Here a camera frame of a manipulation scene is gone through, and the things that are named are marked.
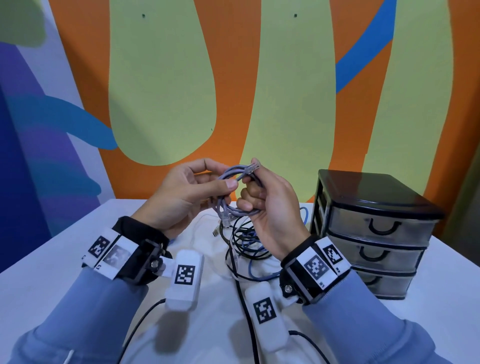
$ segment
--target black drawer handle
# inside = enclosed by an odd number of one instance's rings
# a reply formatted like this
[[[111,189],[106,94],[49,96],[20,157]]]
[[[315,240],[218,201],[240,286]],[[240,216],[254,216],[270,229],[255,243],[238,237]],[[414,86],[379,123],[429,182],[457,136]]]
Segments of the black drawer handle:
[[[365,255],[365,252],[363,251],[364,247],[361,247],[360,248],[360,256],[365,259],[367,262],[380,262],[381,260],[384,260],[385,258],[387,258],[387,255],[388,253],[390,253],[389,250],[384,250],[384,252],[382,253],[382,255],[380,256],[376,256],[375,258],[371,257],[371,256],[367,256]]]
[[[377,230],[376,228],[373,227],[373,219],[371,218],[370,219],[370,224],[368,224],[368,228],[370,229],[371,232],[373,232],[374,234],[377,234],[377,235],[390,235],[390,234],[393,234],[397,229],[398,227],[402,225],[402,223],[400,221],[395,221],[393,223],[393,226],[391,229],[387,230],[387,231],[380,231],[380,230]]]
[[[375,283],[378,283],[380,282],[380,280],[382,279],[383,277],[380,277],[380,276],[376,276],[374,279],[372,279],[370,282],[363,282],[365,283],[366,286],[373,286]]]

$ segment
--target light blue sweater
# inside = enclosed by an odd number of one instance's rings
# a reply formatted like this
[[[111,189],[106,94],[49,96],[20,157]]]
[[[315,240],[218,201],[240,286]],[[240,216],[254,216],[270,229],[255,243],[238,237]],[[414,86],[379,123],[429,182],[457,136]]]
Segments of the light blue sweater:
[[[18,339],[10,363],[116,363],[147,291],[84,268],[45,322]],[[450,363],[420,325],[393,315],[355,272],[303,310],[340,364]]]

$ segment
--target right hand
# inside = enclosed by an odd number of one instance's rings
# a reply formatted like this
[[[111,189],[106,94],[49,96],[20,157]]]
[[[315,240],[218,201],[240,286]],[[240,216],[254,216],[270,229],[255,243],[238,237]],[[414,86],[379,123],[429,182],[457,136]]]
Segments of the right hand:
[[[242,189],[237,207],[244,211],[258,208],[261,211],[250,216],[255,231],[263,246],[278,260],[282,260],[306,240],[310,233],[303,225],[300,216],[300,204],[292,185],[260,165],[255,175],[264,187],[257,185],[250,177],[243,182],[247,187]]]

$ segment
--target left hand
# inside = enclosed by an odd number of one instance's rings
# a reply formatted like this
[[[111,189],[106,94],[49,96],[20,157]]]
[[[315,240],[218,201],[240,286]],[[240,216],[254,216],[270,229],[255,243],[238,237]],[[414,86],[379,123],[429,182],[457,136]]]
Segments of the left hand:
[[[228,196],[237,189],[235,179],[217,179],[227,168],[209,158],[172,168],[159,189],[132,218],[160,230],[169,239],[176,238],[200,211],[216,204],[218,196]]]

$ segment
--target sleeve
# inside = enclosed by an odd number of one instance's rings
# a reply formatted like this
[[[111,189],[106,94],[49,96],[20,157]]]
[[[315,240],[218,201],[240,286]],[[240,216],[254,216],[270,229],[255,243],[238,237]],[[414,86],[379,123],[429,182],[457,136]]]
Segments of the sleeve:
[[[84,268],[45,322],[17,340],[9,363],[116,363],[147,291]]]
[[[351,271],[319,302],[303,311],[339,363],[449,364],[419,324],[392,314]]]

